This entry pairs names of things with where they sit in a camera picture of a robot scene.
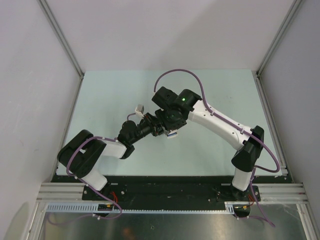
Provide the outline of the white red remote control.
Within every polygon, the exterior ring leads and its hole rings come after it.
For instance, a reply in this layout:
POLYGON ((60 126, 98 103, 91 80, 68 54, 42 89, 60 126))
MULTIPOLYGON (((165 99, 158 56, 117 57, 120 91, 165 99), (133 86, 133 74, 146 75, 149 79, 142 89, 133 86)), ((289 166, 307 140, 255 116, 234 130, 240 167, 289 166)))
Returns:
POLYGON ((167 137, 168 139, 171 139, 171 138, 176 137, 177 135, 178 135, 178 133, 177 133, 176 131, 171 131, 171 132, 168 132, 168 133, 166 134, 166 137, 167 137))

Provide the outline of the blue battery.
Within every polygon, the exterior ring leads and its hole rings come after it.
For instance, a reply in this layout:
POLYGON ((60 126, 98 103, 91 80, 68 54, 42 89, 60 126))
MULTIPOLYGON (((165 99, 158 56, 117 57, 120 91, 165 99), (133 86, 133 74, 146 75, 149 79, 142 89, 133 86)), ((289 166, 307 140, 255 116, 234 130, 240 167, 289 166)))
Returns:
POLYGON ((174 136, 176 136, 178 133, 177 132, 173 132, 167 135, 168 138, 172 138, 174 136))

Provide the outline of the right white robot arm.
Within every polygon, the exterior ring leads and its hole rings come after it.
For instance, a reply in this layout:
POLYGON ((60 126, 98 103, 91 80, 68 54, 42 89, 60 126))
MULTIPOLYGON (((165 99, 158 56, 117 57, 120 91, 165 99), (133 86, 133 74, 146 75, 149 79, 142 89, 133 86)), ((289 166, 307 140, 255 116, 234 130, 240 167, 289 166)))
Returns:
POLYGON ((189 120, 217 134, 236 150, 231 160, 235 172, 230 194, 237 201, 247 197, 253 168, 263 149, 254 137, 263 141, 263 128, 238 124, 211 106, 206 107, 201 96, 189 89, 177 95, 161 87, 154 93, 152 101, 160 107, 155 115, 168 133, 183 127, 189 120))

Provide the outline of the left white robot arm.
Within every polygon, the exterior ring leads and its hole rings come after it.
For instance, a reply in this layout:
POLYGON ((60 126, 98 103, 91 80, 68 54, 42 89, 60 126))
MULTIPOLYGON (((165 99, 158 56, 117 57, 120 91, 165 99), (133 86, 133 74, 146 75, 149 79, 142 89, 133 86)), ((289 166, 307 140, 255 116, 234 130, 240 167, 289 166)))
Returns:
POLYGON ((139 124, 125 121, 114 139, 94 136, 83 129, 58 152, 57 160, 66 167, 67 175, 84 181, 98 199, 105 200, 111 188, 107 178, 95 169, 98 159, 101 156, 126 159, 135 150, 134 143, 149 134, 157 137, 163 133, 161 120, 150 113, 146 113, 139 124))

